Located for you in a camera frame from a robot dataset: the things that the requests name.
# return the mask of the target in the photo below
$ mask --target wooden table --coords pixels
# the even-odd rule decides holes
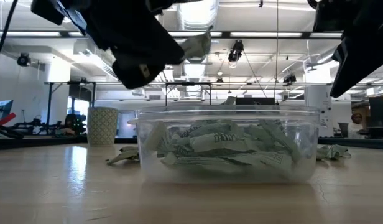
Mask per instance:
[[[116,148],[0,151],[1,223],[383,223],[383,151],[317,164],[309,184],[146,184]]]

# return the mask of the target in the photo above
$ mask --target plastic bin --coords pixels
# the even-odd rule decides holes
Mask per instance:
[[[314,173],[319,112],[300,106],[168,106],[136,111],[146,180],[304,182]]]

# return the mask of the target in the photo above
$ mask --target pillar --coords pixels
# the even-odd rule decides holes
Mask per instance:
[[[305,71],[307,83],[331,83],[330,67],[320,65],[316,70]],[[331,86],[305,87],[305,105],[318,108],[320,111],[319,137],[333,137],[333,122],[331,119]]]
[[[45,65],[45,72],[47,74],[47,82],[68,82],[70,80],[71,65],[62,60],[61,58],[54,58],[52,63]],[[46,85],[46,96],[48,97],[49,85]],[[65,121],[67,115],[67,100],[68,100],[69,86],[63,84],[58,87],[52,94],[52,104],[50,108],[50,124],[56,124],[57,121]]]

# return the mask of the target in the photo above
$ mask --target monitor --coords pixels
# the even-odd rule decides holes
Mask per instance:
[[[13,104],[13,100],[0,101],[0,120],[10,115],[12,104]]]
[[[370,102],[370,122],[368,128],[383,128],[383,96],[372,97]]]
[[[274,98],[245,97],[237,98],[236,105],[275,105]]]

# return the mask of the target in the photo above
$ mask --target cup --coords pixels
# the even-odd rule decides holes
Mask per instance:
[[[116,139],[118,110],[108,107],[88,108],[87,138],[90,146],[112,146]]]

